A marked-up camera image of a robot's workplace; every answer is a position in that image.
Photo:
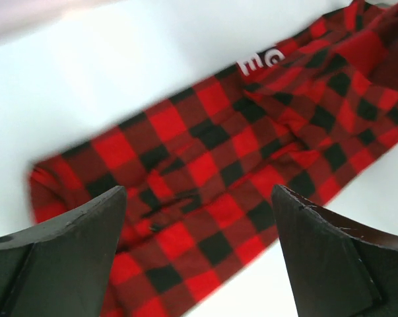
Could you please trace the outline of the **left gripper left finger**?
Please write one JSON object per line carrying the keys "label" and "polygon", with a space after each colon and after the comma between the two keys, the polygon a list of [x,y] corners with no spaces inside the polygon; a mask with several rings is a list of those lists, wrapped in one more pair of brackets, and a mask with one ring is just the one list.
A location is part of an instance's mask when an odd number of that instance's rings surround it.
{"label": "left gripper left finger", "polygon": [[99,316],[127,194],[88,203],[0,237],[0,316]]}

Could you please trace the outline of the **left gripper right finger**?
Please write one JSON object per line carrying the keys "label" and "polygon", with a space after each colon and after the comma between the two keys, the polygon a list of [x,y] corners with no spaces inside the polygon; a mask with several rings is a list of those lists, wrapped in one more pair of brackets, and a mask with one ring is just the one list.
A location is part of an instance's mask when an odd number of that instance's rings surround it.
{"label": "left gripper right finger", "polygon": [[285,186],[273,213],[299,316],[398,317],[398,236],[325,209]]}

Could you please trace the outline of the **red black plaid shirt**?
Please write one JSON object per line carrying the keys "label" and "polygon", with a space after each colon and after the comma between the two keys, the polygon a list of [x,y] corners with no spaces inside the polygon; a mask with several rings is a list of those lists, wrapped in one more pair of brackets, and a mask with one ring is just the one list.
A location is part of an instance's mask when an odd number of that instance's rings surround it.
{"label": "red black plaid shirt", "polygon": [[39,223],[115,186],[101,316],[181,316],[276,238],[276,184],[326,204],[398,143],[398,4],[365,1],[37,162]]}

